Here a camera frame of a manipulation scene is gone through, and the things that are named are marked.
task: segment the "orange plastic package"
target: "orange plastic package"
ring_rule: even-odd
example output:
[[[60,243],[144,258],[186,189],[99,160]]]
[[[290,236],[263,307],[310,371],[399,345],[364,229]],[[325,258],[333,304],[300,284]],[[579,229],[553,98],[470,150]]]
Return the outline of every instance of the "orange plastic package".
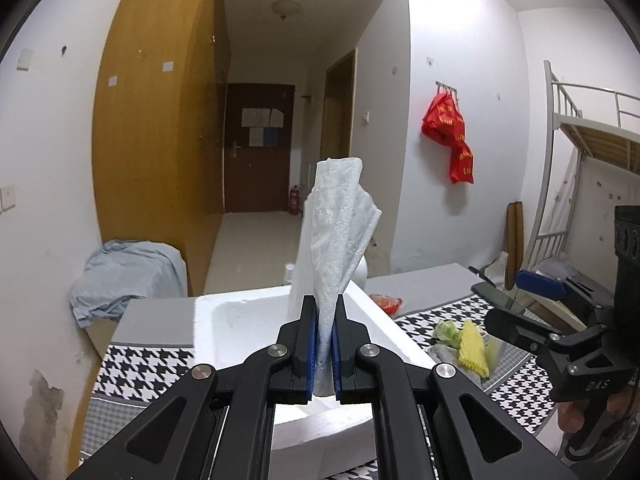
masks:
[[[369,297],[377,306],[384,310],[388,316],[393,316],[400,308],[400,305],[402,305],[401,298],[392,298],[384,294],[370,294]]]

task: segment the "tile floor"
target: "tile floor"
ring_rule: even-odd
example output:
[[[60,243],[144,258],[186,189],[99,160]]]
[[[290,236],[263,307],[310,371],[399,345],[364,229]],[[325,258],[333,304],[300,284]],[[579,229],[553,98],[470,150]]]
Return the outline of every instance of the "tile floor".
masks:
[[[213,249],[205,294],[281,285],[295,262],[301,216],[285,212],[228,213]]]

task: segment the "wall stain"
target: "wall stain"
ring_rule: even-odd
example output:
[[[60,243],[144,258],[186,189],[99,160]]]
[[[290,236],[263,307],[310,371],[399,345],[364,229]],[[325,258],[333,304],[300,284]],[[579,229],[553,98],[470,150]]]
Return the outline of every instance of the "wall stain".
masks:
[[[47,480],[51,469],[51,446],[56,436],[58,412],[63,390],[49,387],[39,370],[33,371],[31,397],[24,404],[24,423],[20,429],[20,453],[40,480]]]

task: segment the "ceiling light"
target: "ceiling light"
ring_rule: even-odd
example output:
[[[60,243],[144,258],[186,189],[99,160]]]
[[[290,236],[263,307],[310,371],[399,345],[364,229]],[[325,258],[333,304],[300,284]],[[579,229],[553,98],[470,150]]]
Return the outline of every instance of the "ceiling light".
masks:
[[[271,6],[273,12],[275,12],[282,21],[286,20],[289,16],[295,16],[302,12],[302,6],[294,0],[278,0]]]

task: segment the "paper towel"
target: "paper towel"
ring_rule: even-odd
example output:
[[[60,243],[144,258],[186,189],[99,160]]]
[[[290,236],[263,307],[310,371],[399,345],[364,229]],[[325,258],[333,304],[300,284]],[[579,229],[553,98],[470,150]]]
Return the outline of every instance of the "paper towel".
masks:
[[[335,302],[344,292],[378,224],[381,212],[359,184],[359,158],[318,162],[316,183],[305,202],[289,312],[299,315],[305,294],[319,309],[314,394],[334,394],[331,329]]]

